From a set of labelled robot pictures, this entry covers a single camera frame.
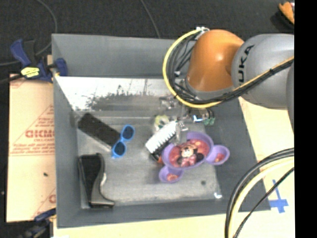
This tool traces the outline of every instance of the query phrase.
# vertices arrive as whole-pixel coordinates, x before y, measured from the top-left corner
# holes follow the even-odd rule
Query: blue clamp
[[[26,79],[38,79],[52,83],[51,67],[56,67],[60,76],[67,76],[67,65],[64,59],[59,58],[52,65],[45,64],[43,59],[36,61],[33,47],[33,40],[23,44],[22,39],[15,41],[10,46],[14,58],[22,63],[21,74]]]

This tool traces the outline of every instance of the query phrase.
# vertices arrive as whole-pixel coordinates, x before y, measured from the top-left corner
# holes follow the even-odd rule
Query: blue sunglasses
[[[121,133],[119,140],[113,145],[111,148],[112,157],[113,158],[121,158],[127,151],[127,147],[125,142],[130,141],[133,139],[135,133],[135,129],[133,126],[126,124]]]

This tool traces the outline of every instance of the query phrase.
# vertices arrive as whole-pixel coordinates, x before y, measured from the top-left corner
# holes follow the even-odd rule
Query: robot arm
[[[196,42],[186,53],[191,35]],[[178,53],[190,60],[176,84],[183,69],[175,66],[180,64]],[[189,107],[211,107],[242,96],[256,105],[287,109],[294,130],[294,35],[262,34],[244,42],[225,30],[194,30],[168,50],[163,76],[172,94]]]

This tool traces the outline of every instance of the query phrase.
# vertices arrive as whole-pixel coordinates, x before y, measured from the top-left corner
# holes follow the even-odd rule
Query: orange object
[[[295,24],[295,3],[289,1],[284,4],[280,3],[278,8],[292,24]]]
[[[214,29],[196,42],[190,59],[187,82],[198,91],[217,91],[232,86],[231,63],[244,43],[235,34]]]

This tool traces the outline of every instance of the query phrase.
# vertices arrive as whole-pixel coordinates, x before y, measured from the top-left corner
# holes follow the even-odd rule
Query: kuka logo
[[[249,52],[251,50],[251,48],[253,48],[254,45],[248,46],[245,50],[244,53],[246,54],[245,57],[241,57],[240,58],[240,64],[239,64],[239,68],[241,68],[240,70],[238,70],[238,73],[241,75],[241,77],[239,78],[239,82],[240,83],[244,83],[244,71],[242,69],[244,69],[244,63],[248,58]]]

